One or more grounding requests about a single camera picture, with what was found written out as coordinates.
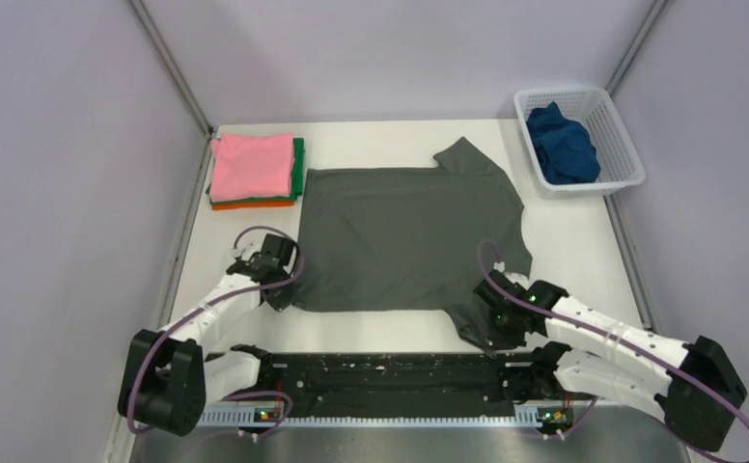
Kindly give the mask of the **dark grey t-shirt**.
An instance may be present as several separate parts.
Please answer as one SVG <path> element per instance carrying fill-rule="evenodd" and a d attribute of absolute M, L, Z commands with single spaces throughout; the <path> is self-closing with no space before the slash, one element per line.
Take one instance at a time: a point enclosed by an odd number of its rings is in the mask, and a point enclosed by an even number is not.
<path fill-rule="evenodd" d="M 312 169 L 297 241 L 305 264 L 294 304 L 309 312 L 445 312 L 462 340 L 487 347 L 489 314 L 474 290 L 478 252 L 496 243 L 529 275 L 524 203 L 508 175 L 459 139 L 429 168 Z"/>

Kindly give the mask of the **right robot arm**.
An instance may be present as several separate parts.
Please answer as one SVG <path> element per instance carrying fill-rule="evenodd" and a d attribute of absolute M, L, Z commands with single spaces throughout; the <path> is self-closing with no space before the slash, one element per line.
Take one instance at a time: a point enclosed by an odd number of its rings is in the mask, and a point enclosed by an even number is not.
<path fill-rule="evenodd" d="M 539 334 L 531 383 L 544 397 L 561 392 L 615 400 L 663 423 L 685 444 L 721 450 L 747 390 L 720 343 L 665 338 L 620 322 L 565 289 L 529 286 L 490 271 L 474 289 L 487 305 L 488 342 L 518 347 Z"/>

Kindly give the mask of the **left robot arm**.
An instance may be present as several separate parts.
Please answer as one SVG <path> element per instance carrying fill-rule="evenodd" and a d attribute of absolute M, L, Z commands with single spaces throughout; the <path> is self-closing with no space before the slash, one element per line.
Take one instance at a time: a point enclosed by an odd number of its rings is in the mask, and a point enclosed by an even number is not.
<path fill-rule="evenodd" d="M 247 314 L 269 306 L 280 312 L 294 298 L 305 258 L 296 241 L 264 226 L 258 245 L 235 243 L 232 263 L 215 287 L 180 318 L 157 330 L 142 329 L 130 341 L 117 409 L 128 430 L 187 435 L 204 409 L 235 392 L 263 398 L 274 372 L 262 354 L 217 344 Z"/>

